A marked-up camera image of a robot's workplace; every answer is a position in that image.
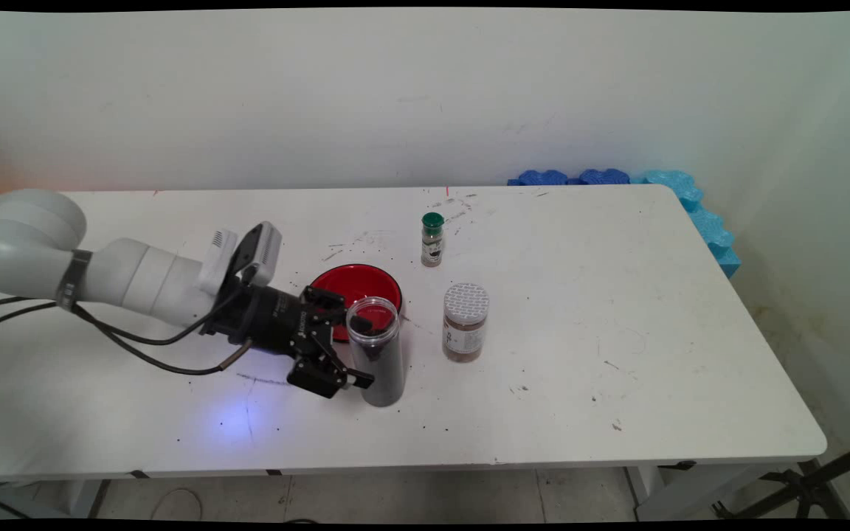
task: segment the metal clamp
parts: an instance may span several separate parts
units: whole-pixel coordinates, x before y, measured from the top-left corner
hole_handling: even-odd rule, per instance
[[[72,251],[71,263],[68,263],[68,268],[64,270],[64,276],[61,277],[61,282],[58,283],[58,291],[55,293],[55,302],[58,303],[58,308],[70,312],[77,302],[77,296],[80,295],[80,284],[84,278],[84,272],[87,271],[87,265],[91,262],[91,256],[94,253],[90,251],[81,251],[74,249]]]

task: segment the jar with silver foil lid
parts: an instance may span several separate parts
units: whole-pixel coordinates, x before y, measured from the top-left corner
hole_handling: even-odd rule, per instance
[[[486,290],[476,283],[458,283],[445,292],[442,350],[449,360],[466,363],[481,355],[489,306]]]

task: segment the jar with dark contents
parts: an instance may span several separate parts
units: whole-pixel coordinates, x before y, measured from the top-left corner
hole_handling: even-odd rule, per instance
[[[445,251],[444,235],[441,226],[445,224],[438,212],[428,212],[422,216],[422,265],[434,268],[441,263]]]
[[[466,363],[481,355],[489,306],[487,292],[475,283],[458,283],[445,292],[441,346],[449,360]]]
[[[363,399],[371,406],[391,406],[405,390],[402,349],[398,342],[398,311],[388,299],[367,296],[350,306],[347,332],[358,370],[375,380],[363,389]]]

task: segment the blue foam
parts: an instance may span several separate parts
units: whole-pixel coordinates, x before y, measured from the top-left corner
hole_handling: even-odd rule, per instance
[[[579,174],[580,184],[628,184],[628,174],[615,168],[605,171],[587,169]]]
[[[721,266],[723,270],[723,274],[726,275],[726,278],[730,278],[736,273],[736,269],[741,265],[741,261],[739,261],[739,256],[736,256],[736,252],[732,249],[726,249],[726,252],[723,253],[723,256],[717,259],[717,262]]]
[[[694,212],[701,205],[704,192],[694,186],[694,178],[683,171],[647,171],[637,177],[637,184],[664,184],[674,191],[688,212]]]
[[[733,233],[723,229],[723,218],[708,212],[702,206],[698,206],[694,212],[688,212],[691,216],[691,221],[697,231],[701,233],[702,238],[714,256],[721,258],[727,251],[730,251],[730,246],[733,245]]]
[[[563,172],[547,170],[543,173],[527,170],[519,178],[507,179],[507,186],[540,186],[547,184],[566,184],[567,177]]]

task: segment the black cable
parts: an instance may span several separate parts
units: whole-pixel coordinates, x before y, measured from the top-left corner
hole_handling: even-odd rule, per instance
[[[0,305],[11,305],[13,302],[21,302],[21,300],[31,300],[27,296],[7,296],[6,299],[0,299]]]
[[[2,501],[0,501],[0,510],[6,511],[7,513],[13,515],[16,518],[25,518],[26,520],[28,520],[28,518],[31,518],[27,514],[24,514],[24,512],[14,510],[14,508],[9,507],[9,505],[3,504]]]
[[[83,308],[80,308],[80,306],[77,306],[77,305],[74,306],[74,310],[75,310],[74,314],[81,317],[81,319],[86,320],[86,322],[91,323],[92,325],[102,326],[102,327],[104,327],[104,329],[109,330],[109,332],[115,333],[115,335],[125,337],[126,339],[129,339],[131,341],[136,341],[137,343],[143,343],[144,345],[159,345],[159,346],[172,345],[172,343],[175,343],[179,339],[183,339],[183,337],[189,336],[189,333],[191,333],[192,330],[195,330],[196,328],[201,326],[201,324],[206,322],[206,320],[208,320],[209,317],[214,316],[216,312],[218,312],[222,308],[225,308],[227,305],[229,305],[229,303],[231,303],[235,298],[237,298],[237,296],[241,295],[241,293],[242,293],[241,290],[233,292],[232,295],[229,295],[225,300],[222,300],[222,302],[219,302],[218,305],[213,307],[213,309],[209,313],[206,313],[206,315],[203,315],[202,318],[199,319],[197,322],[194,322],[191,325],[189,325],[189,328],[186,328],[182,332],[177,333],[175,336],[172,336],[169,339],[149,339],[148,337],[142,337],[142,336],[135,335],[135,333],[129,333],[129,332],[127,332],[127,330],[121,330],[121,329],[119,329],[119,328],[117,328],[113,325],[109,325],[105,322],[102,322],[102,320],[98,319],[97,317],[92,316],[90,313],[84,312]]]
[[[133,347],[131,344],[122,340],[119,336],[124,336],[124,337],[127,337],[127,339],[132,339],[134,341],[146,343],[148,345],[171,345],[172,343],[175,343],[179,339],[183,339],[183,337],[188,336],[189,333],[192,332],[192,330],[195,330],[196,328],[198,328],[203,322],[206,322],[206,320],[209,319],[209,317],[215,315],[216,312],[218,312],[219,310],[221,310],[222,308],[227,306],[230,302],[233,301],[233,299],[235,299],[238,295],[240,295],[240,293],[241,293],[240,290],[232,293],[232,295],[229,295],[225,300],[223,300],[223,302],[220,302],[219,305],[216,305],[215,307],[213,307],[213,309],[209,313],[206,313],[205,316],[202,316],[202,319],[199,319],[197,322],[192,323],[192,325],[190,325],[188,328],[186,328],[185,330],[183,330],[180,333],[177,333],[175,336],[170,337],[169,339],[147,339],[146,337],[136,336],[136,335],[134,335],[134,333],[127,332],[127,330],[121,330],[119,328],[116,328],[115,326],[111,326],[111,325],[108,325],[105,322],[101,322],[101,320],[97,319],[97,317],[92,316],[87,310],[85,310],[84,308],[82,308],[79,305],[74,305],[72,310],[73,310],[73,313],[76,316],[85,320],[85,322],[88,322],[88,323],[91,323],[92,325],[94,325],[95,328],[100,330],[100,332],[103,333],[104,336],[107,336],[108,339],[111,339],[112,341],[114,341],[114,343],[116,343],[119,347],[121,347],[124,350],[127,350],[128,353],[131,353],[131,354],[137,356],[139,359],[142,359],[146,363],[149,363],[153,366],[159,367],[160,369],[167,370],[169,372],[174,372],[176,374],[186,374],[186,375],[189,375],[189,376],[204,376],[206,374],[213,374],[215,372],[220,372],[222,370],[225,370],[225,369],[227,369],[227,367],[229,367],[230,365],[235,363],[240,357],[242,357],[242,355],[244,353],[247,352],[247,350],[250,349],[251,340],[248,340],[248,341],[246,341],[246,343],[243,343],[243,345],[240,346],[238,348],[238,350],[233,352],[232,355],[227,357],[225,360],[223,360],[222,363],[218,364],[215,367],[210,367],[210,369],[182,369],[182,367],[175,367],[175,366],[172,366],[172,365],[168,365],[166,363],[162,363],[162,361],[156,360],[155,358],[152,358],[152,357],[140,352],[138,349]],[[20,296],[14,296],[13,298],[9,298],[9,299],[0,299],[0,305],[7,305],[7,303],[10,303],[10,302],[19,302],[19,300],[27,300],[27,299],[21,298]],[[0,317],[0,323],[6,322],[7,320],[12,319],[13,317],[23,316],[25,313],[36,312],[37,310],[43,310],[45,308],[53,308],[57,305],[58,305],[57,302],[45,302],[44,305],[29,306],[27,308],[15,310],[15,312],[6,313],[6,315],[1,316]]]
[[[15,312],[12,313],[6,313],[6,315],[0,317],[0,322],[6,322],[7,320],[12,319],[13,317],[26,315],[26,313],[37,312],[37,310],[43,310],[45,308],[54,308],[57,305],[57,302],[47,302],[44,303],[44,305],[28,306],[27,308],[15,310]]]
[[[87,310],[81,308],[81,306],[75,305],[75,313],[81,315],[84,320],[86,320],[86,322],[92,323],[92,325],[97,327],[97,329],[100,330],[100,332],[103,333],[104,336],[107,336],[109,340],[114,341],[114,343],[116,343],[122,349],[127,350],[128,353],[133,354],[134,356],[138,357],[139,359],[142,359],[146,363],[159,367],[163,370],[168,370],[169,372],[174,372],[176,374],[187,374],[189,376],[205,376],[206,374],[213,374],[215,372],[225,370],[227,369],[227,367],[235,363],[235,361],[237,361],[240,357],[242,357],[242,354],[246,353],[247,350],[251,347],[251,340],[246,341],[245,344],[240,346],[238,350],[232,353],[231,356],[225,358],[225,361],[216,365],[215,367],[210,367],[210,369],[182,369],[182,367],[175,367],[166,363],[162,363],[162,361],[158,359],[152,358],[144,353],[141,353],[131,344],[125,342],[120,337],[116,336],[115,333],[112,332],[112,330],[109,330],[108,325],[105,325],[99,322],[97,319],[94,319],[94,316],[88,313]]]

